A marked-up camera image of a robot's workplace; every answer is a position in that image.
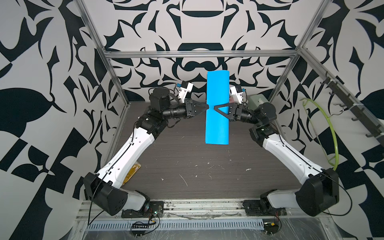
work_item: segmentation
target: blue folded sheet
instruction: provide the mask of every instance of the blue folded sheet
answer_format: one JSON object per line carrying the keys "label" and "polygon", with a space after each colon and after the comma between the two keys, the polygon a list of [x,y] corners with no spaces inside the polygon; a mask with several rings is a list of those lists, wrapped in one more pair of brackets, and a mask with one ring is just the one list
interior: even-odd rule
{"label": "blue folded sheet", "polygon": [[[211,71],[207,74],[206,144],[229,144],[229,120],[214,110],[217,105],[229,103],[229,71]],[[228,107],[220,108],[228,113]]]}

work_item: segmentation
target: patterned wallpaper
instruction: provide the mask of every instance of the patterned wallpaper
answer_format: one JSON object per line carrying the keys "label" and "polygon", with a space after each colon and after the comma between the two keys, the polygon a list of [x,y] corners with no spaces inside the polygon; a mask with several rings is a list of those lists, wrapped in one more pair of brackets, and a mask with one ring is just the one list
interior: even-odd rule
{"label": "patterned wallpaper", "polygon": [[65,239],[123,102],[72,0],[0,3],[2,239]]}
{"label": "patterned wallpaper", "polygon": [[181,79],[193,83],[187,98],[204,102],[207,71],[228,70],[230,85],[241,85],[248,95],[268,97],[282,74],[288,57],[252,58],[133,58],[113,59],[114,70],[130,101],[149,101],[152,87],[173,89]]}
{"label": "patterned wallpaper", "polygon": [[[85,0],[109,51],[294,49],[320,0]],[[207,71],[229,70],[248,94],[269,95],[283,58],[114,59],[128,99],[148,100],[148,89],[190,81],[205,101]]]}
{"label": "patterned wallpaper", "polygon": [[[308,50],[377,118],[384,119],[382,80],[384,61],[384,4],[379,0],[334,0],[315,30]],[[333,217],[344,238],[370,240],[384,237],[384,148],[368,130],[342,111],[342,102],[321,85],[322,79],[300,58],[279,96],[274,101],[280,124],[290,143],[306,157],[329,168],[302,106],[302,98],[319,103],[331,117],[337,134],[340,183],[353,199],[352,211]],[[311,103],[306,108],[326,153],[334,156],[331,131],[320,111]],[[340,189],[340,203],[333,214],[348,211],[350,200]]]}

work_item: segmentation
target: green cable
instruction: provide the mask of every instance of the green cable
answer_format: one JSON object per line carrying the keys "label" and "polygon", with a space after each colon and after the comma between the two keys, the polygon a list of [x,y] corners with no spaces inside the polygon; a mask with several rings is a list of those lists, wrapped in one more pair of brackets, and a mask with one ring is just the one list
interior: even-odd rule
{"label": "green cable", "polygon": [[[303,99],[301,99],[300,101],[302,101],[302,100],[307,100],[306,102],[303,102],[303,107],[304,107],[305,113],[307,114],[308,118],[309,118],[309,115],[308,115],[308,113],[307,113],[307,111],[306,111],[306,109],[305,109],[305,106],[307,105],[308,101],[310,101],[311,103],[313,103],[313,104],[314,104],[314,105],[321,111],[321,113],[323,114],[323,116],[325,117],[325,119],[326,119],[327,122],[328,122],[329,128],[330,128],[331,133],[332,133],[333,144],[334,144],[334,147],[335,147],[335,156],[332,157],[331,159],[328,159],[328,156],[327,156],[327,154],[326,154],[326,152],[325,152],[323,146],[321,145],[320,139],[319,139],[319,137],[318,137],[317,134],[316,134],[316,130],[314,129],[314,126],[313,126],[313,124],[312,124],[311,118],[309,118],[310,123],[311,123],[311,125],[312,125],[312,128],[313,128],[313,130],[315,131],[316,137],[317,137],[317,139],[318,139],[318,141],[319,141],[319,143],[320,143],[321,148],[323,149],[324,155],[326,156],[328,163],[329,163],[331,166],[333,166],[333,170],[336,170],[337,166],[339,165],[339,147],[338,147],[338,144],[337,144],[336,133],[335,133],[335,131],[334,131],[334,129],[333,129],[333,125],[332,125],[332,123],[331,123],[331,120],[329,119],[327,113],[323,110],[323,108],[320,107],[320,105],[317,104],[315,101],[313,101],[313,100],[310,99],[310,98],[303,98]],[[331,160],[332,160],[333,158],[335,158],[335,164],[331,163]]]}

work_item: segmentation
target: metal vent grille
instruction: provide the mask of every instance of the metal vent grille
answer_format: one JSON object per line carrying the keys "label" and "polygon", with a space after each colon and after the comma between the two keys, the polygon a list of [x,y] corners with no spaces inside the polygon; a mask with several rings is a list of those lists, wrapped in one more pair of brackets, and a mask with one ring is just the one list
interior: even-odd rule
{"label": "metal vent grille", "polygon": [[[95,221],[87,231],[126,231],[131,229],[135,220],[128,221]],[[201,219],[201,220],[161,220],[157,230],[223,230],[223,229],[256,229],[262,230],[262,219]]]}

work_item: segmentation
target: dark wooden tabletop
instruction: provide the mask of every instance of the dark wooden tabletop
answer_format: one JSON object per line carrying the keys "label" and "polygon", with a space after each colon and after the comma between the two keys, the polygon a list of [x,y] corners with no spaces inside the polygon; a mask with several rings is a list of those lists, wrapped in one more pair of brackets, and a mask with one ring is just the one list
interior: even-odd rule
{"label": "dark wooden tabletop", "polygon": [[[131,103],[116,151],[148,105]],[[122,188],[152,199],[256,198],[271,189],[300,188],[275,156],[252,141],[251,127],[230,122],[229,145],[212,145],[205,144],[205,114],[182,119],[144,151],[138,159],[142,167]]]}

